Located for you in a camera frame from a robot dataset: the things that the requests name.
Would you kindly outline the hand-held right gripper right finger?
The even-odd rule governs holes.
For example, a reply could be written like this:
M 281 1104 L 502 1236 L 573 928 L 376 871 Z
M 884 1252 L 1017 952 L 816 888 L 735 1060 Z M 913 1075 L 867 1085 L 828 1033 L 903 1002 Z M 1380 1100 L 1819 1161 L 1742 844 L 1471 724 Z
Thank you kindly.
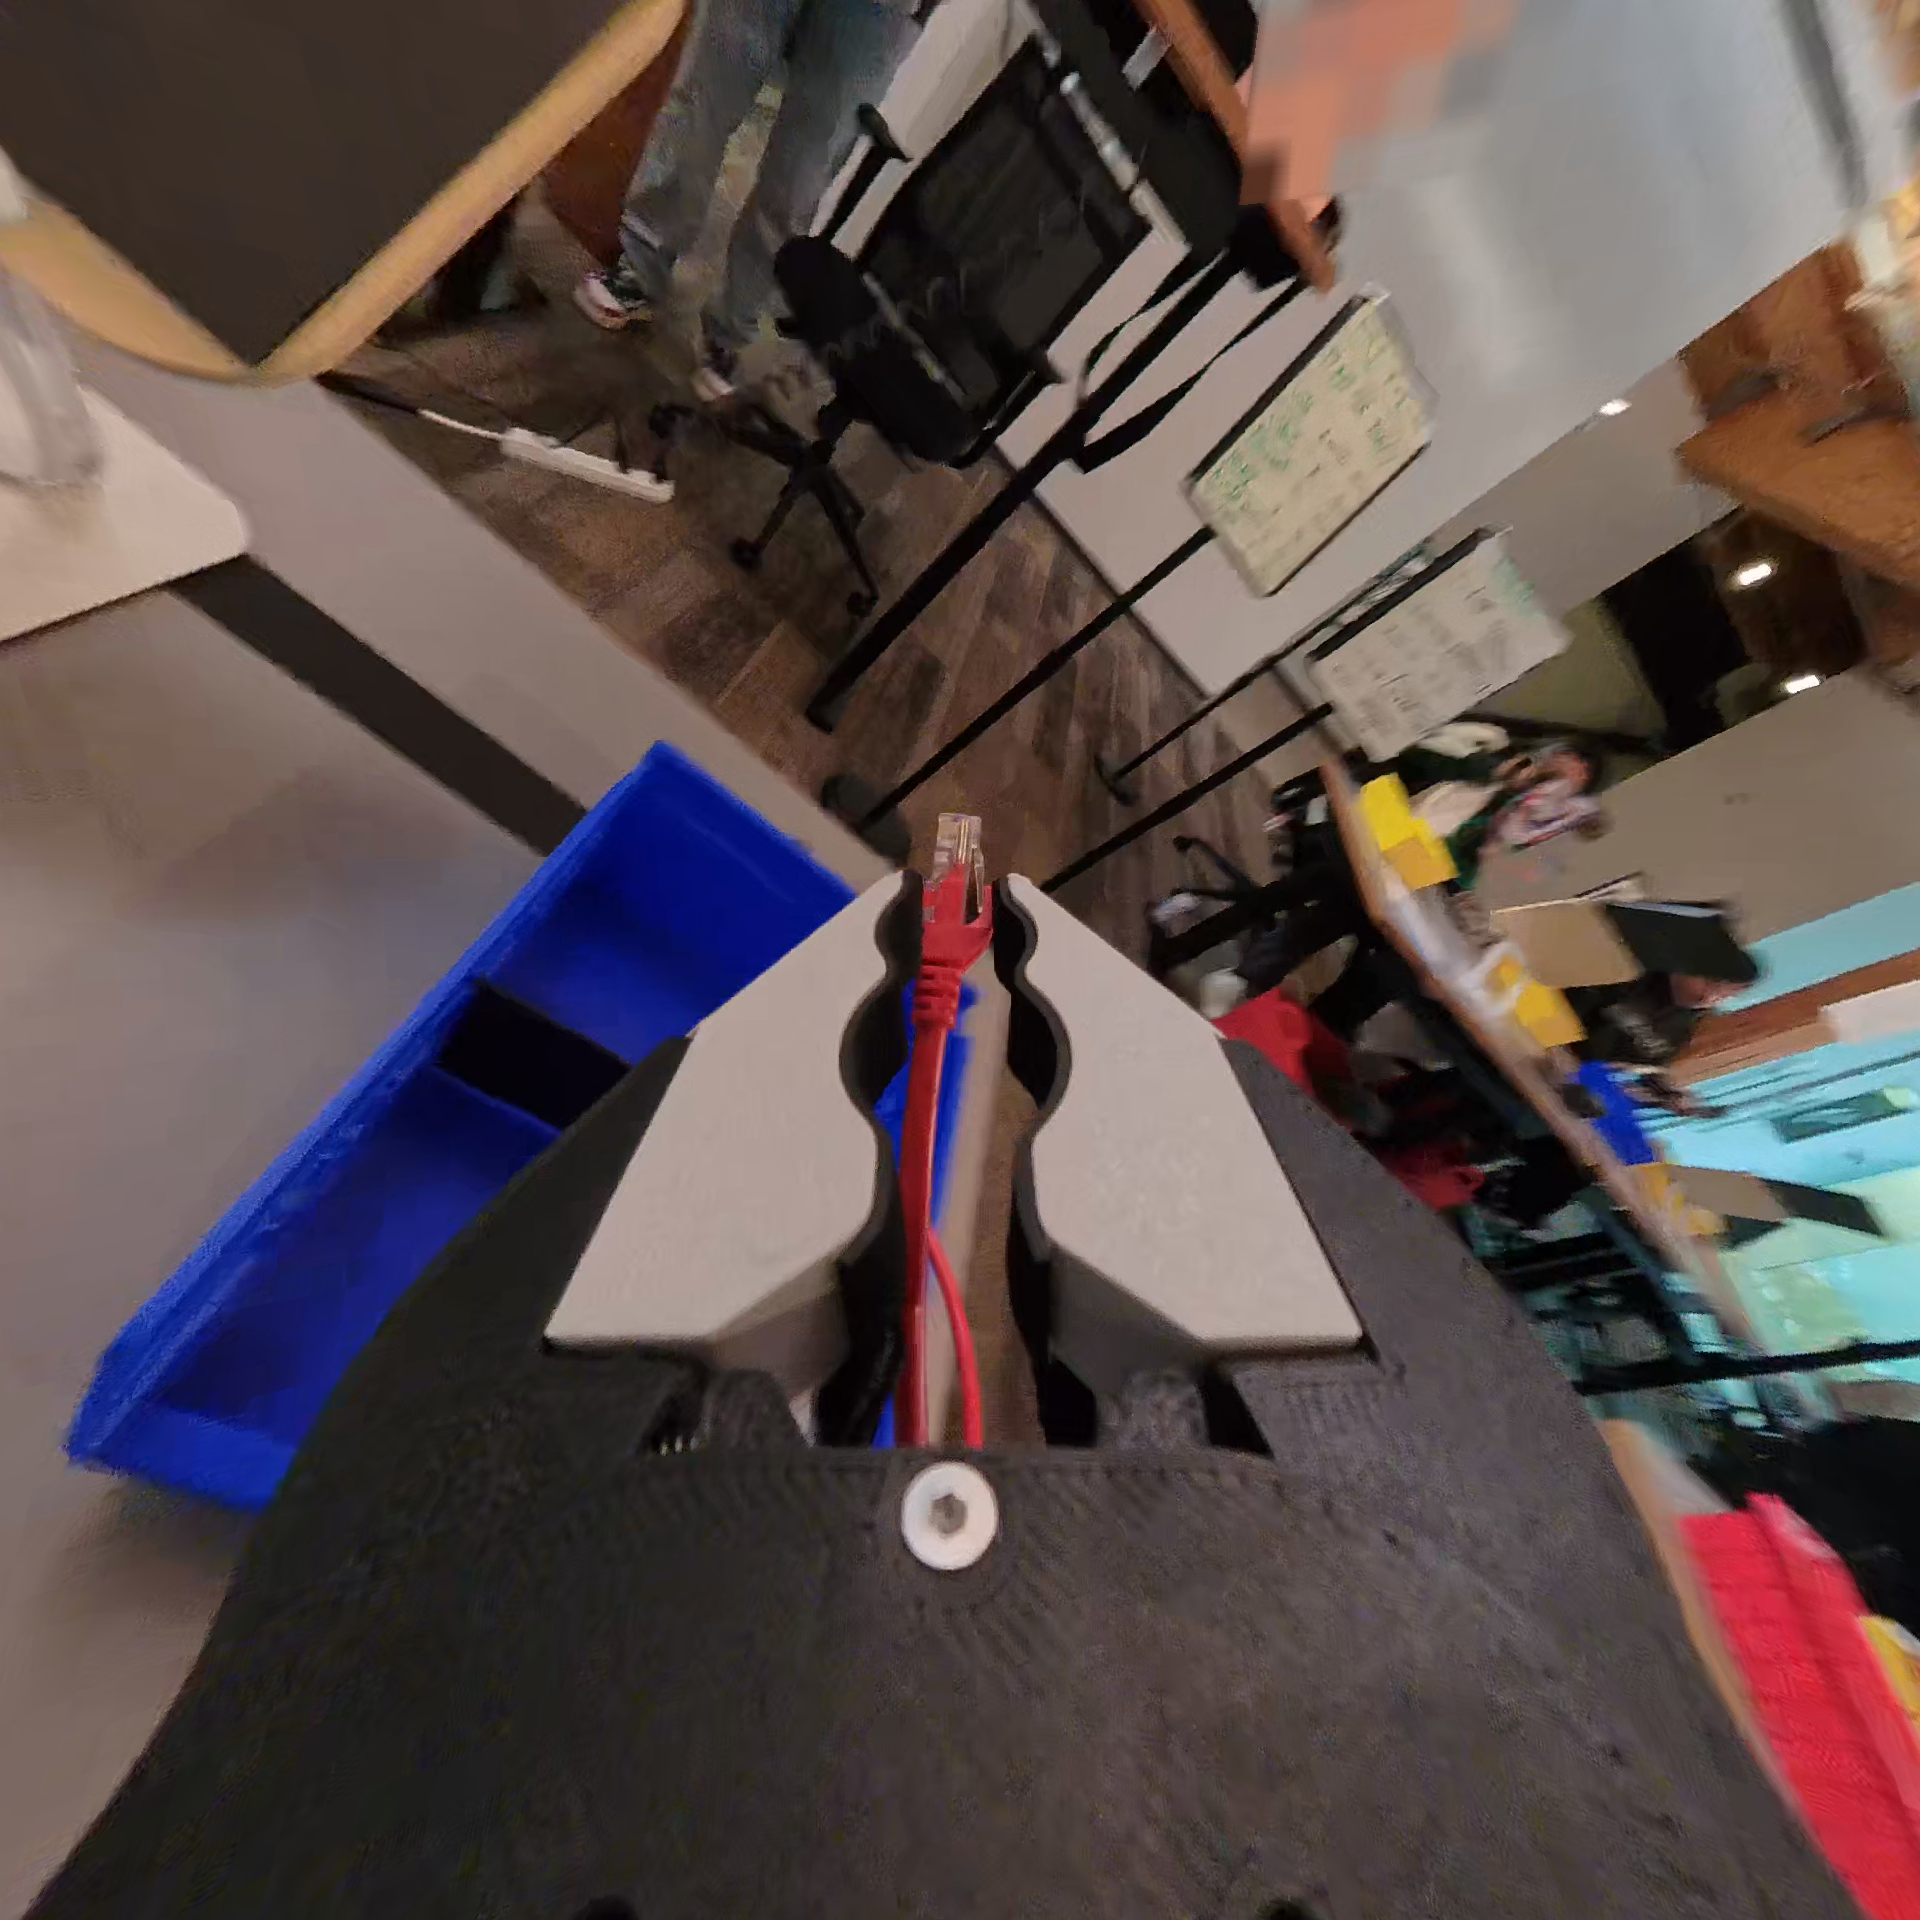
M 1224 1040 L 1032 881 L 997 882 L 1015 1147 L 1006 1279 L 1048 1445 L 1143 1379 L 1350 1360 L 1363 1323 Z

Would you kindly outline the long wooden table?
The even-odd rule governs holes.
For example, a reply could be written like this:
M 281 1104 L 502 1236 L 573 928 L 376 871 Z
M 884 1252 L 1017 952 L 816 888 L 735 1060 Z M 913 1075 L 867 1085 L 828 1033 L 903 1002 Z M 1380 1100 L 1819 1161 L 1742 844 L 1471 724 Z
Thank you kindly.
M 1359 786 L 1340 760 L 1316 775 L 1350 871 L 1350 888 L 1375 938 L 1398 959 L 1411 1011 L 1441 1011 L 1467 1048 L 1464 1067 L 1493 1082 L 1486 1097 L 1515 1130 L 1545 1130 L 1603 1194 L 1612 1225 L 1635 1234 L 1659 1274 L 1709 1312 L 1742 1354 L 1761 1354 L 1759 1331 L 1726 1276 L 1719 1247 L 1689 1227 L 1689 1204 L 1656 1192 L 1647 1167 L 1620 1160 L 1593 1115 L 1568 1104 L 1580 1060 L 1568 1048 L 1577 1021 L 1565 996 L 1531 972 L 1512 945 L 1477 945 L 1461 908 L 1440 888 L 1411 888 L 1382 852 Z

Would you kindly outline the blue plastic bin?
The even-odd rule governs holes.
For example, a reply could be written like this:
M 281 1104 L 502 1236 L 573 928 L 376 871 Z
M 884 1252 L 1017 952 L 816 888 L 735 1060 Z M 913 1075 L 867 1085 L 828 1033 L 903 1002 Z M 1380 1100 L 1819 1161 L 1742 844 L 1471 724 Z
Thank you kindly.
M 598 1097 L 854 899 L 653 745 L 117 1331 L 65 1458 L 262 1509 L 448 1244 Z

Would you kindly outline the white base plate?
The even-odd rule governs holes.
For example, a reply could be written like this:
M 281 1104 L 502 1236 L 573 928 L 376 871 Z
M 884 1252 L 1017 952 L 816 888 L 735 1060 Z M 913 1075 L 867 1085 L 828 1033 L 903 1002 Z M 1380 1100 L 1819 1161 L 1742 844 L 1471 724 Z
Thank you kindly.
M 165 368 L 238 363 L 1 157 L 1 640 L 239 561 L 227 491 L 80 375 L 85 335 Z

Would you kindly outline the dark table with wooden edge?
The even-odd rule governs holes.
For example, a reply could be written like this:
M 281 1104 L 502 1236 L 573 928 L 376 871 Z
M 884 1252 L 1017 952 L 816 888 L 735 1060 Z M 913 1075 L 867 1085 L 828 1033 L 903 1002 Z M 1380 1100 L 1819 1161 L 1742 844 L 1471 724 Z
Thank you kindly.
M 5 3 L 5 271 L 141 363 L 334 371 L 664 49 L 672 3 Z

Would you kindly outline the red plastic crate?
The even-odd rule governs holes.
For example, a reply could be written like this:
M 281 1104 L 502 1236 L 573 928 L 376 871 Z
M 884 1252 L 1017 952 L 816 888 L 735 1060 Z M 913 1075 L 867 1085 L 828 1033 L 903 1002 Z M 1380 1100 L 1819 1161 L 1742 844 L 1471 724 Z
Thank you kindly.
M 1918 1915 L 1916 1643 L 1783 1500 L 1678 1523 L 1744 1701 L 1865 1915 Z

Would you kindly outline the yellow storage box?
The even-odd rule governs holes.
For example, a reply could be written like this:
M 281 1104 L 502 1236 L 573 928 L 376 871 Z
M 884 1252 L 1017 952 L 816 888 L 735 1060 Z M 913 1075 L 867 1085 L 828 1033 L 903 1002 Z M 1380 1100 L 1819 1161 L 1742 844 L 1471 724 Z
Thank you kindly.
M 1380 863 L 1411 892 L 1455 882 L 1459 867 L 1444 834 L 1411 804 L 1404 783 L 1382 775 L 1358 791 L 1359 824 Z

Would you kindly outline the whiteboard on black easel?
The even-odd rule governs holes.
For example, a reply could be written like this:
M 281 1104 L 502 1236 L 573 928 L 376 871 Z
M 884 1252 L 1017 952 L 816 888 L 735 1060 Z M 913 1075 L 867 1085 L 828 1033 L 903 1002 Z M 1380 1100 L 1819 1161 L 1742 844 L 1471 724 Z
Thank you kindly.
M 1056 471 L 1093 473 L 1115 465 L 1181 410 L 1216 360 L 1112 427 L 1101 425 L 1229 276 L 1224 256 L 1193 274 L 1167 276 L 1158 297 L 1131 315 L 1144 335 L 1105 372 L 1096 372 L 1096 361 L 1127 324 L 1094 343 L 1067 417 L 825 671 L 801 706 L 816 731 L 837 731 L 857 684 Z M 1391 295 L 1377 281 L 1364 281 L 1333 301 L 1307 345 L 1196 460 L 1181 493 L 1197 516 L 1197 541 L 1217 544 L 1247 591 L 1271 597 L 1414 467 L 1431 440 L 1433 388 L 1416 368 Z
M 1054 643 L 1007 690 L 892 784 L 873 786 L 854 775 L 830 775 L 821 788 L 830 817 L 871 850 L 903 864 L 909 850 L 904 803 L 1059 681 L 1094 640 L 1129 621 L 1137 603 L 1167 585 L 1188 561 L 1197 561 L 1208 541 L 1208 535 L 1193 535 L 1180 544 L 1133 591 L 1112 597 L 1064 640 Z M 1105 791 L 1123 804 L 1133 804 L 1141 771 L 1243 696 L 1273 689 L 1288 703 L 1284 724 L 1223 761 L 1212 775 L 1193 780 L 1137 825 L 1123 828 L 1112 839 L 1067 863 L 1062 879 L 1088 874 L 1150 828 L 1180 818 L 1262 760 L 1326 724 L 1333 724 L 1334 744 L 1358 753 L 1363 761 L 1389 763 L 1565 649 L 1565 626 L 1525 584 L 1502 531 L 1469 531 L 1444 547 L 1420 544 L 1279 649 L 1206 696 L 1131 756 L 1094 760 Z

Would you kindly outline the red plastic bin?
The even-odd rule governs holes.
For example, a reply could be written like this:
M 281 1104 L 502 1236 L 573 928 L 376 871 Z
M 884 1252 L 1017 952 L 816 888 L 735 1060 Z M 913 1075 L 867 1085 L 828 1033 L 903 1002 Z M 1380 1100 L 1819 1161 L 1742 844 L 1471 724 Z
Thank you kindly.
M 1358 1076 L 1349 1042 L 1296 999 L 1273 989 L 1213 1016 L 1208 1025 L 1223 1040 L 1240 1042 L 1277 1067 L 1431 1212 L 1453 1213 L 1480 1195 L 1486 1175 L 1455 1141 L 1391 1138 L 1388 1121 L 1368 1115 L 1371 1091 Z

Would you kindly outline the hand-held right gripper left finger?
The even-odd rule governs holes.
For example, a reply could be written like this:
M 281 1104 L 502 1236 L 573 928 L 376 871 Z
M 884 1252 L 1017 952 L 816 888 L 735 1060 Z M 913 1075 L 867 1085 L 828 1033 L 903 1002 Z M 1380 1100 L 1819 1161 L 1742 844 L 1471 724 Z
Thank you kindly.
M 923 882 L 875 882 L 691 1033 L 544 1343 L 766 1375 L 868 1445 L 900 1370 L 904 1227 L 879 1121 L 907 1063 Z

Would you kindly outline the black office chair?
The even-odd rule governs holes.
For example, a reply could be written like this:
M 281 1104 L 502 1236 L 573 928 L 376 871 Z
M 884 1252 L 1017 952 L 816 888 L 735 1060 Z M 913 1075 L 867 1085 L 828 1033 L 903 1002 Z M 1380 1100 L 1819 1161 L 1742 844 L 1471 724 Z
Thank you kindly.
M 783 485 L 732 562 L 757 569 L 804 498 L 828 520 L 873 612 L 878 584 L 857 528 L 864 511 L 833 469 L 854 425 L 923 467 L 973 467 L 1059 380 L 1048 349 L 1144 239 L 1144 220 L 1069 103 L 1067 75 L 1025 39 L 883 203 L 851 255 L 847 215 L 892 163 L 883 114 L 857 113 L 864 151 L 828 227 L 774 258 L 776 335 L 801 349 L 828 397 L 801 435 L 761 401 L 726 420 L 733 443 L 783 469 Z

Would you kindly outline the white power strip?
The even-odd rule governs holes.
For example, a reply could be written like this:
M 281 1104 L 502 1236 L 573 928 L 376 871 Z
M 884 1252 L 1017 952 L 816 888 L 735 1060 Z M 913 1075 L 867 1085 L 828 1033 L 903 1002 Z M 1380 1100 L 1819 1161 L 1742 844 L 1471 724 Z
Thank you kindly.
M 469 441 L 488 443 L 504 463 L 557 473 L 572 483 L 624 497 L 647 505 L 664 505 L 676 498 L 676 485 L 652 469 L 625 465 L 620 455 L 600 455 L 572 441 L 539 435 L 531 427 L 484 427 L 432 408 L 407 408 L 407 411 L 441 433 Z

